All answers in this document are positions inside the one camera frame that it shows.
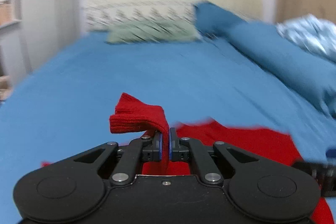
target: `blue bedsheet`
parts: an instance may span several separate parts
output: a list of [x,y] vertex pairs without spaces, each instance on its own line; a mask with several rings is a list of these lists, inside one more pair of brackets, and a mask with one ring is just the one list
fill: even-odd
[[[212,117],[226,126],[265,126],[290,133],[306,160],[325,161],[336,121],[318,112],[226,40],[108,45],[91,33],[19,85],[0,108],[1,223],[20,216],[16,181],[107,141],[109,116],[122,92],[161,105],[170,126]],[[328,203],[335,214],[336,202]]]

